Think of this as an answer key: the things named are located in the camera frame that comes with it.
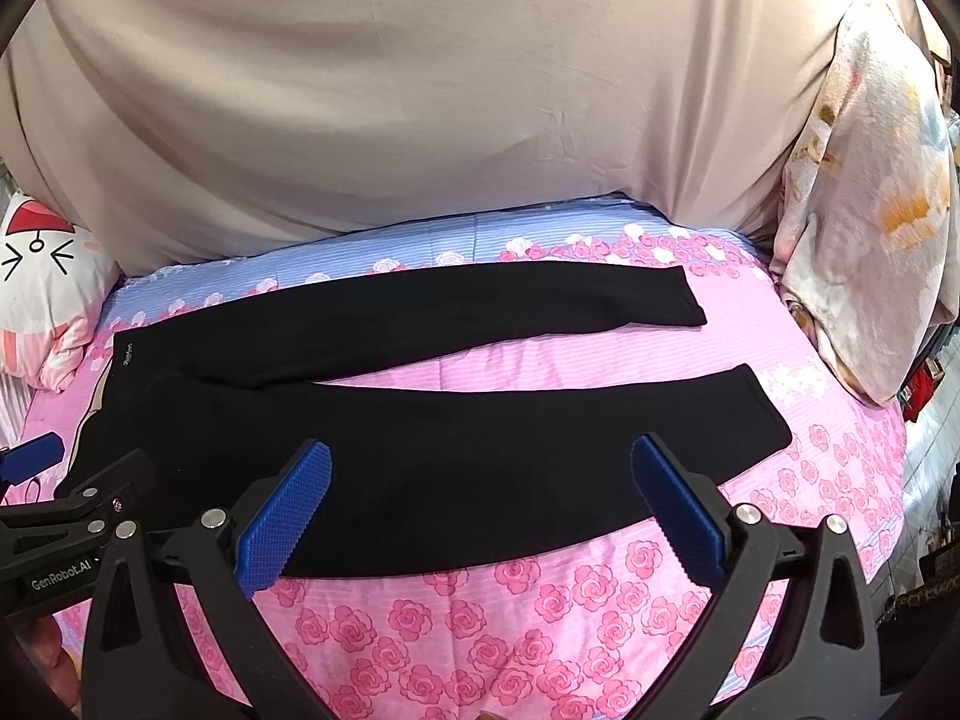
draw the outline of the white cartoon pillow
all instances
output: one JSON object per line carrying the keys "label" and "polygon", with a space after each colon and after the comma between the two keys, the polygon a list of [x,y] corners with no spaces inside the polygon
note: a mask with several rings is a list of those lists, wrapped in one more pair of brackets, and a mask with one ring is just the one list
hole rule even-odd
{"label": "white cartoon pillow", "polygon": [[62,391],[118,276],[88,230],[15,194],[0,225],[0,370]]}

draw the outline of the pink floral bed sheet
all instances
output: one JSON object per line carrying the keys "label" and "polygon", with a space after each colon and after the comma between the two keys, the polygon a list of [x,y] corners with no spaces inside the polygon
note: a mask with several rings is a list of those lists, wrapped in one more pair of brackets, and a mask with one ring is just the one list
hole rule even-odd
{"label": "pink floral bed sheet", "polygon": [[[419,259],[395,256],[403,239],[403,230],[395,229],[381,237],[379,251],[376,236],[368,236],[371,255],[357,272],[542,257],[625,266],[680,263],[707,326],[633,326],[498,343],[343,384],[450,391],[590,388],[698,376],[747,362],[794,439],[784,452],[724,485],[724,493],[731,502],[755,503],[780,522],[813,525],[830,512],[842,514],[870,578],[901,528],[905,437],[898,411],[865,407],[843,390],[782,307],[760,261],[733,237],[670,227],[622,204],[574,210],[512,212],[512,226],[488,231],[493,239],[501,234],[499,241],[481,240],[485,233],[477,220],[491,215],[439,228],[406,225],[408,235],[429,242]],[[445,240],[450,224],[461,225],[471,243],[451,247]],[[557,244],[558,229],[565,234]],[[322,262],[324,244],[313,246]],[[328,271],[336,271],[329,264]],[[24,437],[54,429],[69,444],[109,360],[112,333],[224,299],[217,279],[224,270],[216,265],[195,266],[206,269],[203,285],[168,295],[167,309],[155,317],[142,311],[108,316],[116,312],[114,304],[75,384],[64,394],[37,397]],[[157,282],[179,270],[131,286],[155,298],[162,286]],[[247,293],[329,274],[308,265],[299,280],[262,276],[250,280]],[[136,300],[126,305],[136,309]],[[696,429],[696,413],[689,418]],[[42,494],[64,472],[48,472]],[[29,494],[25,488],[23,494]],[[8,499],[16,500],[16,492]],[[496,503],[490,517],[496,517]],[[182,587],[179,595],[215,685],[242,699],[192,590]],[[600,720],[623,716],[649,688],[708,598],[685,578],[656,523],[647,521],[549,554],[445,574],[281,579],[256,595],[256,605],[341,720],[474,720],[483,710],[510,720]],[[749,680],[781,600],[782,587],[771,586],[721,695]],[[86,605],[61,615],[65,638],[78,650],[85,618]]]}

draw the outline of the blue gripper pad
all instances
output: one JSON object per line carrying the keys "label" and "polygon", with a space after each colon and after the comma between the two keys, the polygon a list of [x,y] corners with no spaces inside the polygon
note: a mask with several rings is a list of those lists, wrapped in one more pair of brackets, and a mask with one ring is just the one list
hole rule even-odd
{"label": "blue gripper pad", "polygon": [[64,442],[61,437],[56,433],[46,433],[0,452],[0,484],[22,485],[63,459]]}
{"label": "blue gripper pad", "polygon": [[723,533],[650,436],[634,442],[631,471],[686,576],[713,590],[723,586],[727,579]]}
{"label": "blue gripper pad", "polygon": [[311,442],[237,539],[237,584],[248,600],[277,581],[330,487],[329,448]]}

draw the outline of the white tiled floor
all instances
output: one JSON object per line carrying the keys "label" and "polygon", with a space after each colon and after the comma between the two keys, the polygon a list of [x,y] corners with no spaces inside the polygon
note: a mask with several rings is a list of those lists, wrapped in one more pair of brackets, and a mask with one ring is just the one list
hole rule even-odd
{"label": "white tiled floor", "polygon": [[894,592],[922,583],[918,559],[936,533],[938,508],[947,494],[960,453],[960,334],[939,355],[946,375],[916,424],[906,426],[904,532],[889,562],[871,584],[878,613]]}

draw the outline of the beige fabric backdrop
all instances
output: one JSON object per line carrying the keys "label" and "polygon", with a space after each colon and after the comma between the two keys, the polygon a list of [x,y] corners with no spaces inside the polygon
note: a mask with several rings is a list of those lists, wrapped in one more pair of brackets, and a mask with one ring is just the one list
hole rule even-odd
{"label": "beige fabric backdrop", "polygon": [[622,190],[775,220],[851,0],[40,0],[0,154],[126,271]]}

